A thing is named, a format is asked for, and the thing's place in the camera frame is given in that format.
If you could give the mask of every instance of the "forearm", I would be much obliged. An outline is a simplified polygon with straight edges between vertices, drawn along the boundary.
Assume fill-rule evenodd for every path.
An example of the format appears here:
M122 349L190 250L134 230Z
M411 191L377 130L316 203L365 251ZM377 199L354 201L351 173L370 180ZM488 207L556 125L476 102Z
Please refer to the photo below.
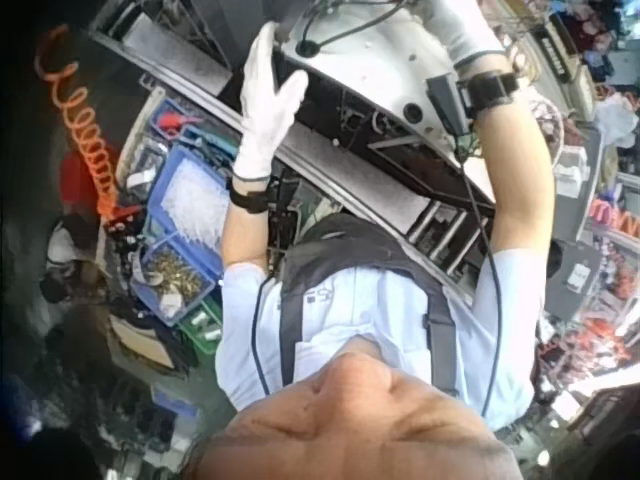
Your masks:
M473 62L461 75L509 71L501 55ZM535 248L546 253L553 225L555 187L551 159L538 124L516 100L481 112L475 122L496 199L495 251Z
M264 192L267 184L267 181L243 182L233 178L233 187L241 195ZM250 214L243 208L229 204L221 244L225 268L236 263L253 263L266 271L268 239L268 212Z

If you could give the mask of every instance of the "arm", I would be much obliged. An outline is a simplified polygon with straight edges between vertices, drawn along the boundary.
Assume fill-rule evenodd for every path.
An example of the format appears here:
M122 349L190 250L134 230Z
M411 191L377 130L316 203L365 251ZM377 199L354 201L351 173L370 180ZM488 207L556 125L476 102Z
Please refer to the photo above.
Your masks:
M445 46L461 79L511 70L476 0L432 0L432 6L426 27ZM549 151L537 122L516 100L481 112L475 128L496 197L494 252L527 248L546 256L555 192Z
M465 68L461 76L510 69L504 56L487 55ZM491 237L494 252L531 248L546 256L555 185L549 149L536 120L516 100L482 112L475 128L496 198Z
M274 23L262 27L244 67L240 94L244 135L233 164L233 187L241 195L267 189L271 160L293 124L309 82L307 74L299 70L276 92L271 66L274 30ZM266 271L268 220L268 212L250 214L229 205L221 245L225 269L253 263Z

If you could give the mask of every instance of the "wrist strap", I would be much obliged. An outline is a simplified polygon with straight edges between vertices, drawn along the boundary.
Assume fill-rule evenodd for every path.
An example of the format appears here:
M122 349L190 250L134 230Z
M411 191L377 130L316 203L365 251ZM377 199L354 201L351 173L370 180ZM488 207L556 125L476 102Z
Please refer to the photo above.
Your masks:
M264 213L269 209L267 192L249 192L247 195L242 195L233 188L233 180L231 178L227 187L229 188L229 200L236 207L243 208L252 215Z

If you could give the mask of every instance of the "watch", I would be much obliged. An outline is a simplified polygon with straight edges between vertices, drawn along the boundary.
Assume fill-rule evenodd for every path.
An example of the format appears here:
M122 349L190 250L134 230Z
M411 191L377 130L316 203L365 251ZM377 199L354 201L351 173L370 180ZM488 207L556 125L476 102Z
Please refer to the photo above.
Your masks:
M249 192L246 195L242 195L233 188L231 178L227 182L227 188L229 189L229 200L231 200L231 203L236 207L244 208L252 215L264 213L269 209L269 199L267 198L266 191Z
M475 120L483 110L513 103L518 79L514 73L484 72L460 83L459 90L467 116Z

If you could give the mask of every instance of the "orange spiral air hose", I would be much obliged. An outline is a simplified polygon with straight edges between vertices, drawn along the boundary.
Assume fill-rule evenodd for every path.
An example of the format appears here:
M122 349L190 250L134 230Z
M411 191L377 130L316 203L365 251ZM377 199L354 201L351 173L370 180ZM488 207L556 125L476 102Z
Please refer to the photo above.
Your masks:
M89 95L86 87L76 89L66 100L60 98L61 85L78 70L78 62L66 65L62 70L50 73L42 68L41 59L50 50L51 44L69 31L67 25L60 25L49 31L38 46L34 68L38 76L51 83L51 100L62 112L64 124L82 154L98 192L98 213L108 220L123 214L118 212L117 190L113 167L110 162L107 144L100 136L100 127L95 123L96 112L89 106L83 106Z

